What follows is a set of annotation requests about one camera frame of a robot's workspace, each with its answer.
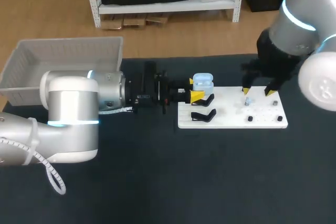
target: small blue-white container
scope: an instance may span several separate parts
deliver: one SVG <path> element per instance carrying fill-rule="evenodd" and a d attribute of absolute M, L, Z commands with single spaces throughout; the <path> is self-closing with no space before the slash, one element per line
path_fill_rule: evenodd
<path fill-rule="evenodd" d="M 214 92 L 214 77 L 210 73 L 196 73 L 193 77 L 193 90 L 205 91 L 205 95 L 211 95 Z"/>

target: cable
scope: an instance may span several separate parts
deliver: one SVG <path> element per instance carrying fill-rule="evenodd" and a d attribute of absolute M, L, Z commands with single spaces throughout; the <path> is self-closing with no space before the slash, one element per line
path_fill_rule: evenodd
<path fill-rule="evenodd" d="M 109 111 L 99 111 L 100 115 L 112 115 L 112 114 L 117 114 L 117 113 L 122 113 L 122 112 L 132 112 L 132 107 L 127 107 L 127 108 L 121 108 L 118 110 L 109 110 Z"/>
<path fill-rule="evenodd" d="M 22 143 L 19 143 L 19 142 L 16 142 L 16 141 L 8 140 L 4 137 L 0 138 L 0 144 L 11 145 L 11 146 L 23 149 L 24 151 L 26 151 L 28 153 L 30 152 L 30 147 L 29 146 L 27 146 L 25 144 L 22 144 Z M 61 176 L 57 173 L 57 171 L 53 168 L 53 166 L 49 163 L 49 161 L 47 161 L 37 151 L 34 151 L 33 156 L 36 157 L 46 167 L 46 172 L 47 172 L 49 182 L 53 186 L 54 190 L 57 193 L 59 193 L 61 195 L 64 195 L 66 193 L 66 187 L 65 187 L 65 184 L 64 184 Z"/>

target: dark table surface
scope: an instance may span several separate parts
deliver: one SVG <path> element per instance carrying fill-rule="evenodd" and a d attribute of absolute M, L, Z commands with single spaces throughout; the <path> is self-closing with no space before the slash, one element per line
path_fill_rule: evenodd
<path fill-rule="evenodd" d="M 210 72 L 216 86 L 239 86 L 240 64 L 250 59 L 155 61 L 172 78 Z M 125 59 L 122 70 L 141 71 L 144 61 Z M 102 116 L 98 156 L 55 165 L 65 196 L 51 188 L 42 165 L 0 169 L 0 222 L 336 223 L 336 113 L 310 104 L 296 78 L 280 97 L 284 130 L 182 130 L 176 105 L 167 115 L 156 108 Z M 39 122 L 48 116 L 39 106 L 4 111 Z"/>

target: metal shelf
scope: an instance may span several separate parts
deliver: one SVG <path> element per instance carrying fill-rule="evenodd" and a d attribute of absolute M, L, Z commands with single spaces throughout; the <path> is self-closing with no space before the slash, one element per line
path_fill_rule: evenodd
<path fill-rule="evenodd" d="M 165 12 L 185 12 L 192 10 L 219 10 L 233 9 L 234 0 L 223 0 L 209 3 L 202 3 L 199 0 L 187 0 L 172 3 L 150 4 L 150 5 L 99 5 L 99 14 L 119 14 L 119 13 L 165 13 Z"/>
<path fill-rule="evenodd" d="M 96 27 L 100 27 L 101 14 L 127 14 L 127 13 L 163 13 L 187 12 L 193 10 L 221 10 L 233 9 L 233 22 L 239 21 L 242 0 L 223 0 L 202 3 L 199 0 L 187 0 L 172 3 L 158 3 L 149 5 L 103 5 L 101 0 L 90 0 L 91 10 Z"/>

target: glowing blue ring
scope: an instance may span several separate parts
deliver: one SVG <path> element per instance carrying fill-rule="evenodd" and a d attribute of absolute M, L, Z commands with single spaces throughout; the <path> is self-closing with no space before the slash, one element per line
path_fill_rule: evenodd
<path fill-rule="evenodd" d="M 63 127 L 66 125 L 89 125 L 89 124 L 99 124 L 99 121 L 49 121 L 48 125 L 55 126 L 55 127 Z"/>
<path fill-rule="evenodd" d="M 90 79 L 91 78 L 91 75 L 92 75 L 92 72 L 93 72 L 93 70 L 90 70 L 89 72 L 88 72 L 88 79 Z"/>
<path fill-rule="evenodd" d="M 334 38 L 334 37 L 336 37 L 336 34 L 333 34 L 333 35 L 329 36 L 322 43 L 325 43 L 328 39 L 331 39 L 331 38 Z"/>
<path fill-rule="evenodd" d="M 288 8 L 286 6 L 286 0 L 283 0 L 282 9 L 283 9 L 284 13 L 286 14 L 286 16 L 289 18 L 289 20 L 292 21 L 297 26 L 299 26 L 299 27 L 301 27 L 303 29 L 309 30 L 309 31 L 316 31 L 316 29 L 314 27 L 301 22 L 300 20 L 298 20 L 297 18 L 295 18 L 292 13 L 289 12 L 289 10 L 288 10 Z"/>

